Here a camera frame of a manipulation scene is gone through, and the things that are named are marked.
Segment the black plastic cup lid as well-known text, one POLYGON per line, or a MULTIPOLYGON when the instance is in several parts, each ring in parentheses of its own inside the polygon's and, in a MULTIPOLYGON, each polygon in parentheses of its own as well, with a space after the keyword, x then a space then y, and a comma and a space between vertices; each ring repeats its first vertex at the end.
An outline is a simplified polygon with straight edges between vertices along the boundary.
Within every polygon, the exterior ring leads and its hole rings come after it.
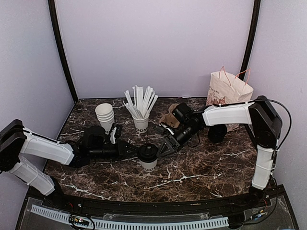
POLYGON ((154 144, 144 144, 139 147, 137 156, 142 162, 153 162, 157 159, 158 147, 154 144))

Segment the white paper coffee cup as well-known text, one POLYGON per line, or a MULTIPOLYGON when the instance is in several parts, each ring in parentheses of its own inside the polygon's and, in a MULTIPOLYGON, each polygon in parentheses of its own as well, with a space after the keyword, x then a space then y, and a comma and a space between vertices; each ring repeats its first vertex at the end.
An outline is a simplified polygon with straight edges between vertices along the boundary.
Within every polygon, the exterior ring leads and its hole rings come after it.
POLYGON ((145 162, 145 161, 140 160, 140 164, 144 171, 152 172, 153 170, 155 170, 157 166, 157 158, 155 158, 154 161, 151 161, 151 162, 145 162))

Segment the brown pulp cup carrier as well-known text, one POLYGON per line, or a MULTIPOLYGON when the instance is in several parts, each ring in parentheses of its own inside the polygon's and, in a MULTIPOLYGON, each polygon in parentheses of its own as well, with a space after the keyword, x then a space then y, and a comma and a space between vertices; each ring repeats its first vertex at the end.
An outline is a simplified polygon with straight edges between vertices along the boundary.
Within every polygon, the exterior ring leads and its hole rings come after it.
POLYGON ((168 113, 162 115, 162 117, 159 120, 160 124, 165 124, 173 129, 178 129, 180 122, 174 117, 173 115, 173 110, 178 106, 178 103, 174 103, 172 105, 170 105, 170 107, 168 108, 168 113))

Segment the white printed paper bag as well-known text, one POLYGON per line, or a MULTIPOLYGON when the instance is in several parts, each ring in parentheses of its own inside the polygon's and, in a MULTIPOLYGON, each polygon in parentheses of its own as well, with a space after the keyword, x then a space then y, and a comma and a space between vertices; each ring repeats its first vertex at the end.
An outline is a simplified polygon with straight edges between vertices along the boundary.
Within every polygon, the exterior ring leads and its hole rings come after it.
POLYGON ((211 73, 206 105, 234 104, 246 102, 251 99, 254 89, 248 81, 239 78, 222 67, 219 71, 211 73))

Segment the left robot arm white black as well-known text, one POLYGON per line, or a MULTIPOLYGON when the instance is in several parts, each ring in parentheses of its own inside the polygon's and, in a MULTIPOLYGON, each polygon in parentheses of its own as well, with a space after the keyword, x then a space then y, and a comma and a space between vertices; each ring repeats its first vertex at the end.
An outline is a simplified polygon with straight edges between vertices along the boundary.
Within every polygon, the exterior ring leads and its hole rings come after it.
POLYGON ((112 125, 106 133, 101 126, 84 130, 78 141, 58 141, 32 132, 15 119, 0 132, 0 170, 20 178, 34 187, 57 209, 63 209, 68 199, 61 193, 56 179, 37 169, 26 154, 56 161, 72 168, 81 168, 94 159, 122 160, 137 153, 138 147, 120 139, 121 125, 112 125))

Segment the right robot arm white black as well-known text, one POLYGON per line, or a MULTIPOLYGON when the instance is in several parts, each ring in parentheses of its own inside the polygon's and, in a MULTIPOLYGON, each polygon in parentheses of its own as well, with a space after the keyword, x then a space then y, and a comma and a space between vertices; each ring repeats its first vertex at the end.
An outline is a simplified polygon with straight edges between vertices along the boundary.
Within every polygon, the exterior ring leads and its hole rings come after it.
POLYGON ((275 169, 277 154, 284 143, 280 140, 283 122, 273 103, 266 96, 255 100, 233 103, 213 104, 195 111, 186 103, 177 105, 172 111, 181 126, 173 134, 164 138, 156 154, 158 158, 182 149, 187 142, 205 127, 209 128, 208 137, 213 143, 221 142, 228 124, 244 124, 252 127, 251 140, 255 142, 257 159, 249 194, 245 204, 255 208, 263 201, 263 191, 275 169))

